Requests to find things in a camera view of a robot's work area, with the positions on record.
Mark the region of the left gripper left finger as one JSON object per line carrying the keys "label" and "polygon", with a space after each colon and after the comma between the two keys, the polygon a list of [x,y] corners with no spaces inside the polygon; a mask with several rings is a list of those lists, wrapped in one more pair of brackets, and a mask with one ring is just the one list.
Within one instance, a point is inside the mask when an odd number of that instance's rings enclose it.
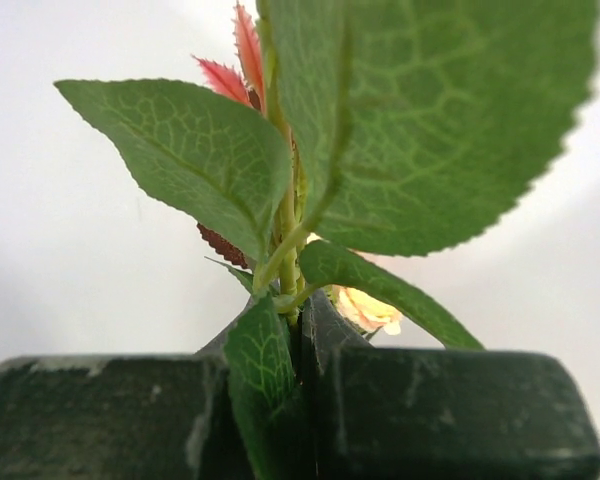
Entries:
{"label": "left gripper left finger", "polygon": [[0,479],[250,479],[221,331],[193,354],[0,363]]}

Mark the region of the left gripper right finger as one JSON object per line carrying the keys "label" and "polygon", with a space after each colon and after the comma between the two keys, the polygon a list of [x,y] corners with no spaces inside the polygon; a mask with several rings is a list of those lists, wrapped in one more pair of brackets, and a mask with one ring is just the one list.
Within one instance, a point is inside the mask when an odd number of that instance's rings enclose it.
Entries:
{"label": "left gripper right finger", "polygon": [[375,347],[320,292],[302,327],[320,478],[600,478],[596,428],[557,359]]}

